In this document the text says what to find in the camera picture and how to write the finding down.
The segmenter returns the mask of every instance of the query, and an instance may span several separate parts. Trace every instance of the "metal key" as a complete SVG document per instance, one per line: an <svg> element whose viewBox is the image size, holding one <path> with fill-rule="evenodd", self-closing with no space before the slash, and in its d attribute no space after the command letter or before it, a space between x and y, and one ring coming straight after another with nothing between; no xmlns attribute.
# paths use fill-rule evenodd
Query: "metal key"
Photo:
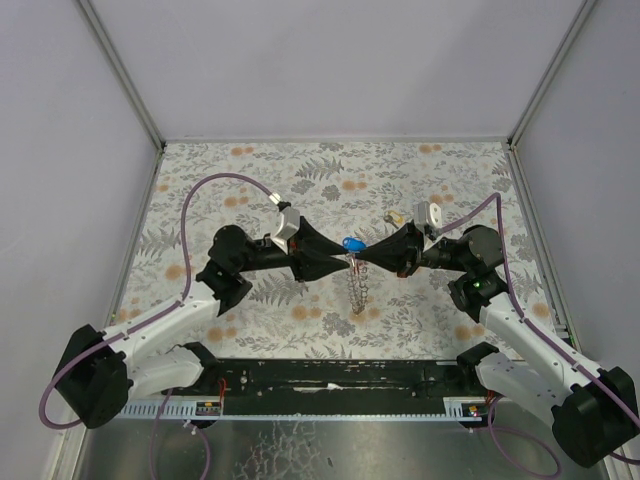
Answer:
<svg viewBox="0 0 640 480"><path fill-rule="evenodd" d="M389 213L387 213L384 217L382 217L382 220L384 220L387 223L390 223L395 228L400 228L400 227L398 227L398 224L396 222L394 222L393 217Z"/></svg>

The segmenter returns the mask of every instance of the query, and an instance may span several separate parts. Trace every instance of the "white wall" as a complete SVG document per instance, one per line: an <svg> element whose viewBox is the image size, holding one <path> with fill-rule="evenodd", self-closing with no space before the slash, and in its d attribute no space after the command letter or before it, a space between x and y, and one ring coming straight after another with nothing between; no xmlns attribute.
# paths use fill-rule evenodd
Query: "white wall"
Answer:
<svg viewBox="0 0 640 480"><path fill-rule="evenodd" d="M104 325L154 150L73 2L0 3L0 477L34 480L40 394Z"/></svg>
<svg viewBox="0 0 640 480"><path fill-rule="evenodd" d="M582 0L94 0L169 139L507 136Z"/></svg>
<svg viewBox="0 0 640 480"><path fill-rule="evenodd" d="M520 147L578 337L638 398L639 52L640 3L600 2Z"/></svg>

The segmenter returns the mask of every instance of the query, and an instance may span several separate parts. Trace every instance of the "gray leaf pattern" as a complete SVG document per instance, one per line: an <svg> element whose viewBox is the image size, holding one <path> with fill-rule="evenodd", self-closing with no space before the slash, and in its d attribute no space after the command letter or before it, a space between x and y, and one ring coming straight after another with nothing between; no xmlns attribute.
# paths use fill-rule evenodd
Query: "gray leaf pattern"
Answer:
<svg viewBox="0 0 640 480"><path fill-rule="evenodd" d="M143 315L182 290L182 202L198 180L225 171L248 175L280 193L336 242L357 236L372 244L389 236L395 229L383 221L388 210L410 221L413 204L429 199L441 205L450 222L500 191L516 291L531 314L552 322L554 312L501 145L399 142L168 144L115 321ZM208 260L220 227L235 223L260 238L269 233L274 215L273 204L251 185L222 180L203 187L187 216L193 275ZM495 228L495 206L475 223ZM306 285L285 269L243 276L253 288L237 307L159 351L199 341L223 357L452 359L486 340L515 356L455 308L447 288L458 278L455 272L420 269L398 279L370 265L369 303L361 315L351 313L346 272Z"/></svg>

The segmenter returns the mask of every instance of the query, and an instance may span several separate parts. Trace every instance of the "purple cable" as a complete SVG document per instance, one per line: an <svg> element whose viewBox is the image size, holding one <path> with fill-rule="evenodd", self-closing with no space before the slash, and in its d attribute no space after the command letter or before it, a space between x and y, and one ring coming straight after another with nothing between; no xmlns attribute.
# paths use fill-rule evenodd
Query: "purple cable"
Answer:
<svg viewBox="0 0 640 480"><path fill-rule="evenodd" d="M180 215L180 241L182 243L182 254L184 256L184 264L185 264L185 271L186 271L186 277L187 277L184 290L182 291L182 300L187 298L187 296L189 295L189 290L191 289L191 263L189 262L189 249L187 248L187 209L189 207L189 202L191 201L191 198L193 198L193 196L195 195L196 191L202 185L212 180L216 180L218 178L235 178L237 180L243 180L259 188L269 197L273 194L271 190L269 190L267 187L262 185L260 182L254 180L253 178L249 178L245 175L240 175L238 173L216 173L214 175L209 175L208 177L205 177L202 180L200 180L191 188L191 190L187 194L187 197L184 200L184 203L182 205L182 213ZM168 313L171 313L180 305L181 305L181 302L176 301L175 303L165 308L161 312L156 313L155 315L149 317L145 321L140 322L138 325L131 327L129 330L127 330L126 335L124 333L118 333L117 335L114 335L109 339L103 340L102 342L94 345L88 350L85 350L84 352L79 354L77 357L75 357L73 360L71 360L69 363L67 363L64 367L62 367L60 371L53 376L53 378L51 379L51 382L49 382L47 387L44 389L44 392L42 393L42 397L40 398L40 403L38 405L38 416L40 417L40 421L46 427L49 427L53 430L65 430L67 428L80 425L81 423L80 419L74 420L69 423L55 423L51 421L49 417L47 417L47 411L46 411L47 401L49 400L49 396L51 395L51 392L53 392L53 389L56 387L56 385L62 379L62 377L64 377L67 373L69 373L76 365L82 362L85 358L89 357L90 355L93 355L98 350L118 340L125 338L125 336L129 336L132 333L135 333L138 330L145 328L146 326L152 324L156 320L159 320L160 318L164 317Z"/></svg>
<svg viewBox="0 0 640 480"><path fill-rule="evenodd" d="M166 397L162 401L160 408L158 409L158 413L156 413L156 418L153 420L153 428L151 430L151 440L149 441L149 471L151 472L151 478L153 480L158 480L158 474L156 473L155 463L153 461L153 447L156 440L156 434L158 431L158 425L160 424L160 416L164 413L164 409L167 406L167 402L169 398L171 398L171 394L173 393L173 388L169 389ZM204 451L206 454L206 461L204 464L204 470L202 471L202 475L200 475L200 480L205 480L207 478L207 474L209 473L209 468L211 468L211 447L209 446L209 439L204 434L202 430L199 428L195 428L195 432L202 439L204 443Z"/></svg>
<svg viewBox="0 0 640 480"><path fill-rule="evenodd" d="M273 192L271 192L271 190L262 185L260 182L257 182L253 178L240 175L239 173L216 173L214 175L204 177L193 186L191 191L187 194L187 198L184 199L184 203L182 204L182 213L180 214L180 241L182 242L182 253L184 254L184 264L186 267L187 275L187 282L184 286L184 290L182 291L183 300L187 298L187 295L189 295L189 289L191 289L191 263L189 262L189 252L187 251L187 209L189 208L189 202L191 202L191 198L195 195L195 193L202 185L218 178L235 178L238 180L243 180L262 190L267 197L273 195Z"/></svg>
<svg viewBox="0 0 640 480"><path fill-rule="evenodd" d="M511 299L511 303L513 303L513 306L516 312L523 319L525 325L527 325L538 337L540 337L547 345L549 345L549 347L551 347L553 351L555 351L558 355L564 358L571 365L574 365L576 363L575 359L571 355L566 353L564 350L562 350L559 346L557 346L555 342L549 336L547 336L546 333L544 333L542 330L536 327L534 323L526 317L524 310L522 309L522 307L520 306L520 303L518 302L518 297L515 294L515 289L513 288L513 282L511 280L509 260L507 259L507 247L506 247L505 238L504 238L504 222L502 220L502 196L499 193L497 192L493 193L484 202L482 202L475 210L473 210L469 215L466 215L456 220L455 222L450 223L449 225L443 227L440 230L440 232L441 233L450 232L451 230L458 228L460 225L468 222L473 217L475 217L478 213L480 213L480 211L483 208L486 208L486 206L489 205L489 203L491 203L493 199L496 200L496 208L497 208L497 216L498 216L498 231L500 233L500 243L502 246L502 251L504 252L504 275L505 275L505 280L507 282L507 285L509 287L509 298ZM600 390L602 390L618 407L620 407L620 409L631 419L631 421L633 421L633 423L635 423L636 426L640 428L640 419L638 418L638 416L615 393L613 393L604 383L602 383L597 377L592 375L591 372L589 372L582 365L577 364L574 366L574 368L578 370L580 373L582 373L585 377L587 377L591 382L593 382L594 385L600 388ZM620 460L621 462L625 462L630 465L640 465L640 460L626 458L626 457L623 457L622 455L618 455L615 452L612 453L611 456L616 460ZM514 462L514 460L511 459L510 457L506 456L506 458L511 463Z"/></svg>
<svg viewBox="0 0 640 480"><path fill-rule="evenodd" d="M449 225L446 225L446 226L442 227L440 229L440 233L444 234L444 233L450 232L451 230L455 230L456 228L458 228L458 227L464 225L465 223L471 221L471 219L473 217L475 217L482 210L487 208L487 205L489 205L494 199L497 199L498 205L501 204L500 194L497 193L497 192L496 193L492 193L491 195L489 195L489 197L484 202L482 202L480 205L478 205L471 213L465 215L464 217L459 218L455 222L451 222Z"/></svg>
<svg viewBox="0 0 640 480"><path fill-rule="evenodd" d="M502 456L504 458L506 458L509 462L511 462L511 464L514 467L516 467L518 470L521 470L521 471L527 473L528 475L531 475L532 477L542 478L542 479L546 479L546 480L554 480L554 479L560 477L560 475L562 475L562 465L560 464L560 459L553 452L553 450L551 449L551 447L549 445L547 445L542 440L540 440L537 437L534 437L533 435L531 435L529 433L522 432L520 430L516 430L515 428L496 427L496 426L493 425L493 416L495 415L496 405L498 405L498 402L500 400L502 400L503 398L504 397L502 395L500 395L500 396L496 397L493 402L491 402L491 405L489 406L489 417L487 419L487 429L489 430L489 433L491 434L491 438L493 439L493 443L496 444L496 447L498 448L498 450L500 451ZM543 475L541 473L532 472L531 470L526 468L524 465L522 465L521 463L516 461L513 457L511 457L505 451L504 447L500 444L500 442L498 441L498 438L496 437L496 432L503 432L503 433L508 433L510 435L516 435L518 437L526 438L527 440L531 440L532 442L537 443L539 446L544 448L547 451L547 453L549 455L551 455L551 458L553 458L553 461L556 462L556 472L551 474L551 475Z"/></svg>

